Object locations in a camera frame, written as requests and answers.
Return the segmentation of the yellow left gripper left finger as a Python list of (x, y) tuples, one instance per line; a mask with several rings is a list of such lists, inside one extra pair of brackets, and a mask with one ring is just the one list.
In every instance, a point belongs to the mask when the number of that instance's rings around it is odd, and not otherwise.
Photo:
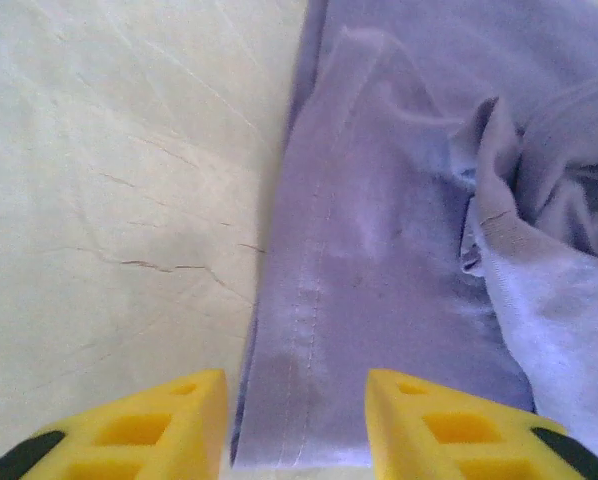
[(0, 479), (216, 479), (228, 426), (221, 369), (49, 424), (0, 457)]

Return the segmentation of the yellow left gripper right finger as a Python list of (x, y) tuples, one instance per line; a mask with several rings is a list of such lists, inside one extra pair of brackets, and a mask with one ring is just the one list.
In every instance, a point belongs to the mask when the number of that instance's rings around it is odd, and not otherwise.
[(598, 479), (552, 420), (393, 370), (369, 371), (365, 421), (378, 479)]

